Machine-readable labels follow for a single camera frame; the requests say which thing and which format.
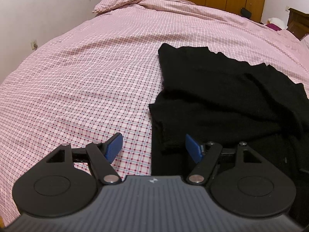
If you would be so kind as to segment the black knit cardigan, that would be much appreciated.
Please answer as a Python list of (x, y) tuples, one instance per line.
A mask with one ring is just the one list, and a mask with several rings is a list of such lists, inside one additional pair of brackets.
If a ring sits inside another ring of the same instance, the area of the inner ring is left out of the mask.
[(195, 164), (186, 136), (234, 149), (244, 141), (296, 185), (289, 216), (308, 225), (308, 98), (302, 83), (264, 63), (207, 47), (162, 44), (163, 90), (149, 105), (152, 175), (186, 177)]

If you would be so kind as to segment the pink checked bed cover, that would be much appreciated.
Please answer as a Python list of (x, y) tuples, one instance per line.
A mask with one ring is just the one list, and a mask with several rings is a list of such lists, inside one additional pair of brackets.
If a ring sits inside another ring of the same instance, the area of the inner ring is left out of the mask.
[(62, 143), (116, 132), (121, 176), (150, 174), (148, 105), (162, 89), (158, 49), (207, 46), (252, 65), (266, 63), (308, 87), (308, 50), (287, 30), (184, 0), (101, 0), (97, 16), (50, 40), (1, 84), (1, 218), (19, 212), (15, 181)]

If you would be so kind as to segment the purple cloth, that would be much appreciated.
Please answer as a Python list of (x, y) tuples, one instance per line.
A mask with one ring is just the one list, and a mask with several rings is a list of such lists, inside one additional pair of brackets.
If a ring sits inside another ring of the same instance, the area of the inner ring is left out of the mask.
[(270, 29), (272, 29), (272, 30), (274, 30), (274, 31), (276, 31), (276, 32), (282, 30), (279, 26), (277, 26), (277, 25), (275, 25), (275, 24), (273, 24), (273, 23), (265, 24), (265, 26), (267, 26), (268, 28), (270, 28)]

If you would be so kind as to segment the pink pillow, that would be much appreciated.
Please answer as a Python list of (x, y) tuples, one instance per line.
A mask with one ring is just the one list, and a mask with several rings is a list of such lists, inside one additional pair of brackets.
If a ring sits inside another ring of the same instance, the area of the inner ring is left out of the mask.
[(306, 34), (301, 40), (300, 40), (301, 45), (306, 48), (309, 49), (309, 34)]

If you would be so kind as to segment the small black bag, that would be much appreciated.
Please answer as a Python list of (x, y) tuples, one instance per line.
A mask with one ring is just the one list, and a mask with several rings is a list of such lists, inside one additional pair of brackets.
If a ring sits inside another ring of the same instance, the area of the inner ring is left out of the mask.
[(247, 10), (246, 8), (242, 7), (241, 10), (240, 10), (240, 15), (241, 15), (241, 17), (250, 19), (251, 16), (252, 16), (252, 13), (249, 10)]

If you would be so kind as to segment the dark wooden headboard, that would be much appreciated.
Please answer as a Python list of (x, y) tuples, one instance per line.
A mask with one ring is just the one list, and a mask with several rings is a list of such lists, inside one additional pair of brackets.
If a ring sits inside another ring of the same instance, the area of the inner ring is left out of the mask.
[(297, 39), (302, 40), (309, 33), (309, 13), (289, 8), (287, 30)]

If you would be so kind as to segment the wall power socket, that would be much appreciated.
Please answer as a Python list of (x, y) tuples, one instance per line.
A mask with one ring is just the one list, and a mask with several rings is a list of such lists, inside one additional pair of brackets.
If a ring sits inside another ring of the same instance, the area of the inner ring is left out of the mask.
[(32, 50), (37, 50), (38, 49), (38, 44), (37, 44), (37, 40), (35, 39), (35, 40), (32, 40), (31, 42), (30, 42), (30, 45), (31, 45), (31, 49)]

